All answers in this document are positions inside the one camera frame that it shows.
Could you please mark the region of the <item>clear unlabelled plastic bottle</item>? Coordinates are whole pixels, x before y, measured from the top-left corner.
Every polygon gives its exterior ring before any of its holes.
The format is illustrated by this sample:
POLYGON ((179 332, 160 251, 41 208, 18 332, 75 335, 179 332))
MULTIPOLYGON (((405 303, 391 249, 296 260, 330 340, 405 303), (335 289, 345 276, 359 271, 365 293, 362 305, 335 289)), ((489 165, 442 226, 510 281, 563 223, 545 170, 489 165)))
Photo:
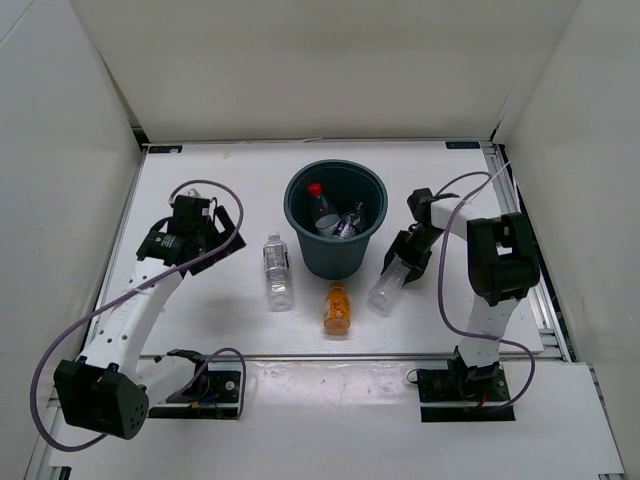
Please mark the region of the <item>clear unlabelled plastic bottle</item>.
POLYGON ((378 316, 388 317, 400 298, 409 273, 410 269, 395 256, 370 289, 367 299, 368 308, 378 316))

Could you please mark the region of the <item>tall white label water bottle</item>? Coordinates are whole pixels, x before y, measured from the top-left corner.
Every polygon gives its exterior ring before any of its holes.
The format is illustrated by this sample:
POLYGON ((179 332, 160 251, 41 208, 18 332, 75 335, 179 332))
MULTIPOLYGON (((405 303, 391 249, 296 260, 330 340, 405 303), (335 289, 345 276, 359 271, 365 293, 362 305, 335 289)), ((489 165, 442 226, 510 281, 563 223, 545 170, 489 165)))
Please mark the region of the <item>tall white label water bottle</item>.
POLYGON ((293 307, 293 289, 289 273, 288 247, 278 232, 268 235, 262 248, 263 270, 269 308, 273 312, 293 307))

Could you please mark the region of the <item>small black cap bottle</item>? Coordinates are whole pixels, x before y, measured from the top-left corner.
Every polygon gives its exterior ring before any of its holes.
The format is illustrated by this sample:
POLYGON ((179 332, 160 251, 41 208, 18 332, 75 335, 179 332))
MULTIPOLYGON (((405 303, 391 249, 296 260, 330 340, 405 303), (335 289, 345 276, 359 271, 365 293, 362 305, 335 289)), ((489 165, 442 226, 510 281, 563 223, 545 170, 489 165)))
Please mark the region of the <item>small black cap bottle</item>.
POLYGON ((364 232, 366 227, 366 205, 357 201, 341 216, 332 236, 338 239, 349 239, 364 232))

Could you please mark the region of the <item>red label water bottle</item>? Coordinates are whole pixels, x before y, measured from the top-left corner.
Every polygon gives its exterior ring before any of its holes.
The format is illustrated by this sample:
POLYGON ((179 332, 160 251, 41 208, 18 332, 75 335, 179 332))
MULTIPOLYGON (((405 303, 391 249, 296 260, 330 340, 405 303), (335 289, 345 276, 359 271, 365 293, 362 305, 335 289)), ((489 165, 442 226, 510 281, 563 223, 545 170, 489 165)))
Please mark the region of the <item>red label water bottle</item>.
POLYGON ((333 235, 340 222, 340 215, 324 194, 320 183, 314 182, 310 184, 307 187, 307 191, 312 201, 311 217, 314 227, 320 236, 329 238, 333 235))

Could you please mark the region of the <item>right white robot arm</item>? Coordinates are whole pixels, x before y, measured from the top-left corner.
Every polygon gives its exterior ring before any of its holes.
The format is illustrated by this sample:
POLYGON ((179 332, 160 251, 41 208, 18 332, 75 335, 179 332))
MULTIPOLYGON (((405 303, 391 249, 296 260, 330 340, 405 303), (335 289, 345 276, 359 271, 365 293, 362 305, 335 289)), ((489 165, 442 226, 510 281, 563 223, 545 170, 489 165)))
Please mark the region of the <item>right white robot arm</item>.
POLYGON ((407 199, 414 223, 396 235, 381 275, 369 293, 369 307, 386 316, 402 288, 422 277, 437 240, 453 234, 466 242, 467 272, 474 302, 467 329, 449 362, 449 387, 470 400, 499 369, 499 341, 540 269, 527 220, 520 213, 482 218, 453 193, 417 189, 407 199))

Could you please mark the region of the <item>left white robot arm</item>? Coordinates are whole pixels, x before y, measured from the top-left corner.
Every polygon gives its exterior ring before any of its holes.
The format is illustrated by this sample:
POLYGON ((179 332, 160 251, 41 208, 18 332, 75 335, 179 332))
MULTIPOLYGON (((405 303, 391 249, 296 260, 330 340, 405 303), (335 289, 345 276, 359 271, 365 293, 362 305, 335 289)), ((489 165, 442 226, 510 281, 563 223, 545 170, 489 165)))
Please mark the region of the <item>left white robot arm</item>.
POLYGON ((74 360, 55 369, 65 421, 129 440, 151 408, 164 401, 200 403, 219 396, 209 379, 212 358, 174 349, 141 367, 142 349, 169 297, 195 276, 245 247, 237 225, 216 200, 180 195, 136 252, 128 288, 106 308, 107 319, 74 360))

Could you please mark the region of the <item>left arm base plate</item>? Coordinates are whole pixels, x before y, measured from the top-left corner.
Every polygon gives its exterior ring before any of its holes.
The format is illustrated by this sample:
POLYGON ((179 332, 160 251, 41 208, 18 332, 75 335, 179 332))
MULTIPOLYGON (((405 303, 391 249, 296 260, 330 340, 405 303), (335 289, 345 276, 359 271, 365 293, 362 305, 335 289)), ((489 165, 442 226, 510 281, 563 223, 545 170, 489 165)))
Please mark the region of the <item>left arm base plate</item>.
POLYGON ((168 358, 187 360, 194 379, 165 401, 151 408, 149 419, 239 420, 244 412, 247 363, 243 354, 224 347, 205 355, 193 350, 174 349, 168 358))

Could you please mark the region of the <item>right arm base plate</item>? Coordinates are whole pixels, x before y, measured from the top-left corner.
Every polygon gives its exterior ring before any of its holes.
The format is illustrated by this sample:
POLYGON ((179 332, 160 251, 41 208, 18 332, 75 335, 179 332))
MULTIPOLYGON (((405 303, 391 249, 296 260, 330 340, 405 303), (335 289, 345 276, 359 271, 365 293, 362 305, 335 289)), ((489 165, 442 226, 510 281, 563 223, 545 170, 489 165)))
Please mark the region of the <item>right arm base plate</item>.
POLYGON ((456 353, 444 368, 415 368, 407 380, 418 388, 422 423, 512 422, 509 387, 499 361, 469 367, 456 353))

